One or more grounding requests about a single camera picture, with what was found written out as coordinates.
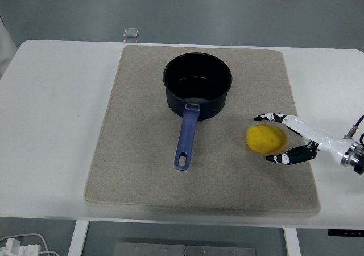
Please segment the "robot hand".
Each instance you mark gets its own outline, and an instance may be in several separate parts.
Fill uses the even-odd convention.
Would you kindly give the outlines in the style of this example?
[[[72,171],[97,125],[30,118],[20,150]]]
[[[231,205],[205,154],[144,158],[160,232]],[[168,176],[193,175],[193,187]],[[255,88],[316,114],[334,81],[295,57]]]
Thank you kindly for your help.
[[[350,165],[352,161],[354,154],[352,139],[337,139],[302,118],[294,115],[267,113],[256,116],[254,120],[279,122],[307,141],[307,144],[303,146],[292,148],[281,154],[267,156],[268,161],[293,165],[314,159],[318,151],[329,152],[333,155],[334,160],[343,166]]]

